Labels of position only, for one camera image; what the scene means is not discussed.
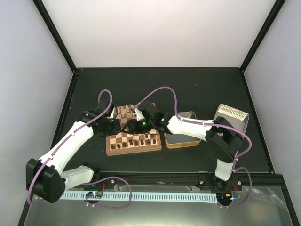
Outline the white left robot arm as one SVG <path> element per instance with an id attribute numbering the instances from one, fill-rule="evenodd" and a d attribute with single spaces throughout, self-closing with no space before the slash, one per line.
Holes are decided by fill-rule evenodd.
<path id="1" fill-rule="evenodd" d="M 117 108 L 109 100 L 100 100 L 92 111 L 84 111 L 67 134 L 38 160 L 31 158 L 25 166 L 26 190 L 54 203 L 66 190 L 87 184 L 98 187 L 101 176 L 88 164 L 65 171 L 65 166 L 79 148 L 93 135 L 103 137 L 120 131 Z"/>

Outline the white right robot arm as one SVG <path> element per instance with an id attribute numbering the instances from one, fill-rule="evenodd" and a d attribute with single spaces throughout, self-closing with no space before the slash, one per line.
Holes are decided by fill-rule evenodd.
<path id="1" fill-rule="evenodd" d="M 152 129 L 170 135 L 185 135 L 198 138 L 210 144 L 217 157 L 214 185 L 220 190 L 231 184 L 235 157 L 241 147 L 241 131 L 223 117 L 214 120 L 198 120 L 182 117 L 177 113 L 162 112 L 151 102 L 145 101 L 131 109 L 135 118 L 128 120 L 121 131 L 128 134 L 146 134 Z"/>

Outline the yellow bear metal tin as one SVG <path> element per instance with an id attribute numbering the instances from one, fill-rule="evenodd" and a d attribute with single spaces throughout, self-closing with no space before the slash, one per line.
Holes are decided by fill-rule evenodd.
<path id="1" fill-rule="evenodd" d="M 166 147 L 169 149 L 198 146 L 201 139 L 182 134 L 164 134 Z"/>

